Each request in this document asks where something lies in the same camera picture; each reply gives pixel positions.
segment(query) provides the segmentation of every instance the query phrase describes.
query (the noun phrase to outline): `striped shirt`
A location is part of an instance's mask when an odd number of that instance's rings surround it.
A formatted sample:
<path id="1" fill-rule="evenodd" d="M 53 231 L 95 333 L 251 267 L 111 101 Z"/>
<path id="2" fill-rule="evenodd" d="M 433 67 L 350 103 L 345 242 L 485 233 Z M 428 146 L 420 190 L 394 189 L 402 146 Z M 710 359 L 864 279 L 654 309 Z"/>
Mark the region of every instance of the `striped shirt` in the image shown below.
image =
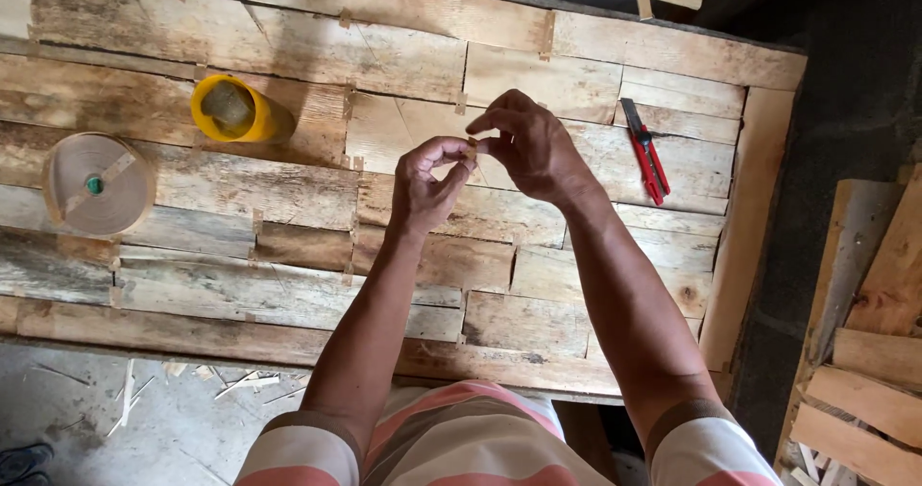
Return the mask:
<path id="1" fill-rule="evenodd" d="M 752 439 L 720 404 L 675 406 L 647 442 L 655 486 L 780 486 Z M 352 435 L 312 411 L 269 421 L 238 486 L 610 484 L 563 441 L 550 401 L 477 380 L 392 393 L 359 455 Z"/>

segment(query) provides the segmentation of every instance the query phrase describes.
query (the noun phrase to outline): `man's right hand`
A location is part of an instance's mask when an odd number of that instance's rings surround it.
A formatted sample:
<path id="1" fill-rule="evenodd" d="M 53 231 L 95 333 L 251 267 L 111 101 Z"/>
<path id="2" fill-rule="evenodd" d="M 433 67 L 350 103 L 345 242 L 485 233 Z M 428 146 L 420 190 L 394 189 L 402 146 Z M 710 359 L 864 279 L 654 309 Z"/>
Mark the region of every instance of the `man's right hand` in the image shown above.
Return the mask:
<path id="1" fill-rule="evenodd" d="M 499 96 L 467 126 L 467 133 L 492 129 L 500 130 L 500 136 L 480 140 L 478 153 L 499 160 L 526 196 L 563 209 L 585 194 L 605 194 L 563 124 L 522 92 Z"/>

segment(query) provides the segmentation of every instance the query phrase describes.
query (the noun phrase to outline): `yellow container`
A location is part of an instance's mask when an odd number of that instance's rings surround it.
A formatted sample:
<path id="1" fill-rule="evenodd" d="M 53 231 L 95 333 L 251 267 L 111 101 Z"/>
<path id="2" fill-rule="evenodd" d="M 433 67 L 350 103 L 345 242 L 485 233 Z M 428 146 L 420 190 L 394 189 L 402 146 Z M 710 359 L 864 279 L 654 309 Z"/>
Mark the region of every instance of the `yellow container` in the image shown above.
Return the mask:
<path id="1" fill-rule="evenodd" d="M 202 99 L 221 81 L 227 81 L 250 93 L 255 105 L 253 125 L 241 136 L 227 136 L 212 116 L 202 112 Z M 192 91 L 192 118 L 195 125 L 209 138 L 219 142 L 262 142 L 278 144 L 290 139 L 296 126 L 294 115 L 283 105 L 250 88 L 233 75 L 210 75 L 199 81 Z"/>

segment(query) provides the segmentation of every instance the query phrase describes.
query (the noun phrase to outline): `roll of tape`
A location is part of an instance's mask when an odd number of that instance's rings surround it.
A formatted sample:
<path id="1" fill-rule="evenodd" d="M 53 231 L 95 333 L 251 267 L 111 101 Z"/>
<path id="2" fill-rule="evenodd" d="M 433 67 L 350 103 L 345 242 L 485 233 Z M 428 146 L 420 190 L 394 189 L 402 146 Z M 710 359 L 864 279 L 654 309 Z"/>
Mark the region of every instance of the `roll of tape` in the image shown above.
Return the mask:
<path id="1" fill-rule="evenodd" d="M 128 144 L 107 134 L 73 134 L 45 158 L 42 192 L 57 224 L 97 236 L 130 231 L 154 207 L 156 179 Z"/>

